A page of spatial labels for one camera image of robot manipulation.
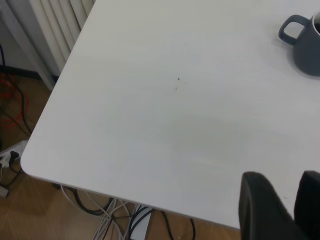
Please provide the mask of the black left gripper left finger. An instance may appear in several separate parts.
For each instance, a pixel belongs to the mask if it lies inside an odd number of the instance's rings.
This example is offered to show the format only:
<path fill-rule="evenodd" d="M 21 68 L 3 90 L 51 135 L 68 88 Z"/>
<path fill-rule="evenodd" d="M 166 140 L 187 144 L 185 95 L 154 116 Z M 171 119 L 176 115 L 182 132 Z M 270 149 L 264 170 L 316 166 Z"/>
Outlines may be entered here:
<path fill-rule="evenodd" d="M 248 171 L 241 177 L 238 203 L 242 240 L 306 240 L 270 181 Z"/>

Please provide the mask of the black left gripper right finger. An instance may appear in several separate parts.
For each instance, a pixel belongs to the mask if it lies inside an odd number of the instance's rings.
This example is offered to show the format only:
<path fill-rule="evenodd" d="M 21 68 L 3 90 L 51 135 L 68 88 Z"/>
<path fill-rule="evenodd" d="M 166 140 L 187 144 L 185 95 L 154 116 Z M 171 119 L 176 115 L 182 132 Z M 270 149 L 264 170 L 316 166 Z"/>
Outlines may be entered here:
<path fill-rule="evenodd" d="M 310 240 L 320 238 L 320 174 L 305 171 L 294 205 L 294 222 Z"/>

